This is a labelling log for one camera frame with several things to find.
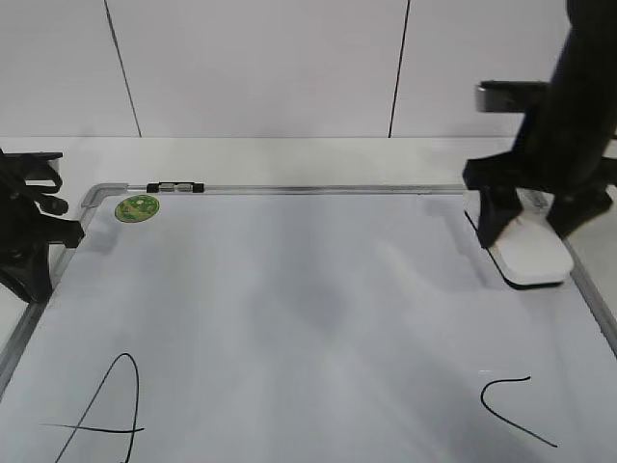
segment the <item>round sticker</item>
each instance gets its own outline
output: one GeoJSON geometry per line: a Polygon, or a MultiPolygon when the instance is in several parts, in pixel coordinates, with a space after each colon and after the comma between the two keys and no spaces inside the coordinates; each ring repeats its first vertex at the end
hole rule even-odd
{"type": "Polygon", "coordinates": [[[154,216],[159,207],[160,203],[152,196],[131,196],[116,206],[116,218],[127,224],[144,222],[154,216]]]}

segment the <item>black drawing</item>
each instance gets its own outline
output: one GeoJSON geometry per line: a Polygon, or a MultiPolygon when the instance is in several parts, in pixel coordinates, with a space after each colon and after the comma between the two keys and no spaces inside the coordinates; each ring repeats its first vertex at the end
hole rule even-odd
{"type": "Polygon", "coordinates": [[[133,444],[135,442],[135,434],[144,430],[142,427],[137,427],[138,409],[139,409],[139,370],[137,368],[137,362],[135,362],[135,359],[133,358],[133,356],[127,352],[124,352],[120,354],[118,357],[116,357],[116,359],[114,359],[114,361],[112,362],[112,365],[110,365],[109,368],[107,368],[107,371],[105,372],[105,375],[103,376],[103,379],[100,381],[100,383],[98,383],[98,386],[96,387],[96,391],[94,392],[93,398],[90,400],[88,407],[86,407],[86,410],[84,411],[81,418],[79,419],[79,422],[77,422],[77,425],[71,426],[68,424],[49,424],[49,423],[43,424],[43,426],[67,427],[67,428],[72,429],[72,432],[68,436],[67,441],[63,445],[56,459],[54,460],[55,463],[60,462],[63,455],[67,451],[68,445],[73,440],[73,437],[75,437],[75,434],[77,433],[78,430],[91,431],[91,432],[102,432],[102,433],[107,433],[107,434],[129,434],[130,438],[128,441],[128,448],[126,450],[126,456],[124,457],[123,462],[121,462],[121,463],[129,463],[131,459],[131,453],[133,451],[133,444]],[[131,362],[131,365],[133,366],[133,368],[135,369],[135,409],[133,412],[133,426],[131,427],[131,429],[108,429],[108,428],[102,428],[102,427],[82,426],[81,425],[82,422],[88,416],[88,412],[90,412],[90,409],[92,408],[94,401],[96,400],[96,397],[98,396],[98,394],[100,393],[100,390],[105,384],[105,381],[107,381],[109,374],[112,372],[112,370],[114,369],[118,361],[122,358],[128,359],[131,362]]]}
{"type": "Polygon", "coordinates": [[[557,449],[557,444],[554,444],[551,441],[548,441],[547,439],[539,436],[538,434],[536,434],[535,432],[531,432],[529,429],[525,429],[524,427],[516,424],[515,422],[511,422],[510,420],[508,420],[507,418],[502,417],[498,412],[496,412],[495,410],[493,410],[484,400],[484,394],[488,391],[488,389],[493,386],[494,384],[498,384],[498,383],[522,383],[523,381],[529,381],[531,379],[531,376],[526,376],[525,378],[515,378],[515,379],[498,379],[496,381],[491,381],[489,384],[487,384],[483,389],[482,392],[480,393],[480,402],[482,402],[482,405],[484,405],[484,408],[486,408],[489,412],[491,412],[493,415],[495,415],[496,417],[498,417],[500,420],[502,420],[503,422],[507,422],[508,424],[510,424],[511,426],[516,427],[517,429],[519,429],[522,432],[525,432],[527,434],[529,434],[531,437],[535,437],[536,439],[538,439],[540,442],[543,442],[545,444],[547,444],[548,446],[551,446],[555,449],[557,449]]]}

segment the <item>table surface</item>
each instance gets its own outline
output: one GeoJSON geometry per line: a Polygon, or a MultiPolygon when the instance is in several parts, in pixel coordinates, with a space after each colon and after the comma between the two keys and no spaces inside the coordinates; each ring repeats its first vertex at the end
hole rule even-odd
{"type": "MultiPolygon", "coordinates": [[[[4,152],[61,151],[61,197],[75,216],[95,184],[202,181],[210,185],[462,184],[469,158],[506,151],[509,138],[166,139],[0,138],[4,152]]],[[[609,155],[617,156],[617,147],[609,155]]],[[[571,237],[608,306],[617,314],[617,212],[571,237]]],[[[52,260],[58,250],[52,252],[52,260]]],[[[25,304],[0,288],[0,345],[25,304]]]]}

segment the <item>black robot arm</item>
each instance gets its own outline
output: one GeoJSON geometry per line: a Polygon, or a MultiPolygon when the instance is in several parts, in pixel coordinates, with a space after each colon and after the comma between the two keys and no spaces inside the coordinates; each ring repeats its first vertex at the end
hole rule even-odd
{"type": "Polygon", "coordinates": [[[480,192],[485,248],[523,210],[516,188],[554,195],[547,219],[561,237],[612,205],[606,188],[617,183],[617,160],[603,156],[617,129],[617,1],[569,0],[568,15],[572,29],[548,85],[480,86],[490,111],[525,112],[510,151],[470,160],[463,172],[480,192]]]}

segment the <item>whiteboard eraser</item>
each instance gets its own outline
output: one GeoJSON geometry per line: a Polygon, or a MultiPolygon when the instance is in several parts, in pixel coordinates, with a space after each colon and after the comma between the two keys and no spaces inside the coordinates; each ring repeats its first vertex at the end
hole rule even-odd
{"type": "MultiPolygon", "coordinates": [[[[477,229],[477,191],[466,192],[465,212],[477,229]]],[[[574,268],[570,252],[544,215],[528,206],[503,230],[488,252],[505,282],[516,289],[559,286],[574,268]]]]}

